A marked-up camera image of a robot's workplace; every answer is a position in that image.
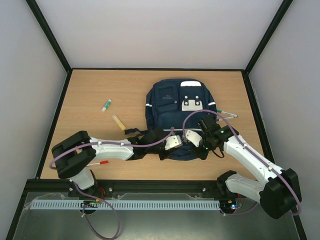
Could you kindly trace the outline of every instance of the white wall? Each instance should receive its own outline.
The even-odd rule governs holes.
[[[294,169],[308,239],[319,239],[320,1],[295,0],[250,74],[275,161]]]
[[[72,67],[248,64],[282,0],[37,0]]]
[[[66,72],[25,0],[0,3],[0,239],[34,178]]]

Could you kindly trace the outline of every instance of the black strap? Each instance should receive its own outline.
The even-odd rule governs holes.
[[[216,155],[218,158],[223,159],[223,158],[225,157],[225,154],[224,154],[224,152],[221,150],[221,148],[219,148],[219,150],[220,150],[220,153],[221,153],[222,156],[218,155],[214,150],[212,150],[212,152],[213,152],[214,155]]]
[[[124,130],[125,135],[136,133],[136,132],[139,132],[141,134],[147,134],[149,132],[149,130],[140,131],[138,128],[129,128],[129,129]]]

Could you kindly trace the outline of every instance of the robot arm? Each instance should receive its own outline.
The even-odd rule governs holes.
[[[97,182],[92,171],[86,168],[88,163],[96,159],[137,160],[142,159],[146,154],[158,154],[163,160],[175,151],[175,148],[182,145],[181,137],[178,135],[169,136],[161,143],[152,145],[165,138],[167,134],[162,129],[155,128],[141,138],[136,136],[123,140],[102,140],[90,137],[86,131],[79,131],[52,148],[52,155],[57,158],[76,146],[88,145],[81,150],[71,151],[55,162],[58,177],[71,179],[82,190],[92,188],[94,191]],[[152,146],[134,147],[137,145]]]
[[[203,132],[202,137],[191,130],[187,130],[185,134],[185,138],[194,144],[192,153],[201,159],[206,159],[209,151],[214,152],[218,148],[222,157],[224,156],[223,151],[230,154],[256,178],[256,180],[251,180],[235,171],[228,171],[217,179],[217,186],[222,194],[232,192],[253,199],[261,204],[268,215],[278,219],[293,209],[297,203],[284,183],[271,171],[273,169],[289,183],[301,202],[298,176],[292,169],[283,170],[280,166],[267,160],[233,129],[239,140],[244,143],[244,147],[228,126],[221,128],[211,115],[201,119],[199,125]],[[260,162],[248,149],[262,159],[268,167]]]

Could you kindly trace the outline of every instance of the wooden table surface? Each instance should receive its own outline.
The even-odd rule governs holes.
[[[241,72],[78,69],[72,72],[41,178],[58,178],[57,172],[48,167],[53,159],[51,149],[80,130],[104,140],[127,138],[128,135],[112,119],[113,114],[127,129],[145,130],[146,95],[154,83],[168,78],[194,78],[203,82],[211,92],[217,109],[237,114],[238,118],[231,119],[230,123],[253,148],[263,154]],[[102,112],[101,108],[108,99],[112,99],[112,103]],[[132,161],[109,159],[108,164],[91,166],[90,169],[97,179],[113,180],[216,180],[228,170],[254,179],[232,156],[218,158],[212,152],[206,160],[160,161],[157,155],[151,154]]]

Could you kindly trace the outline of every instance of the navy blue backpack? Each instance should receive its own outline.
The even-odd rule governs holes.
[[[217,111],[216,103],[206,86],[192,78],[164,79],[155,83],[146,96],[145,118],[148,131],[159,127],[164,131],[170,131],[174,127],[176,135],[182,136],[182,125],[185,118],[196,110]],[[198,125],[201,118],[208,115],[207,112],[198,112],[191,116],[186,124],[186,129],[202,131]],[[139,131],[137,128],[127,129],[125,134],[148,131]],[[183,143],[170,155],[174,160],[193,160],[197,157],[189,150],[192,143]]]

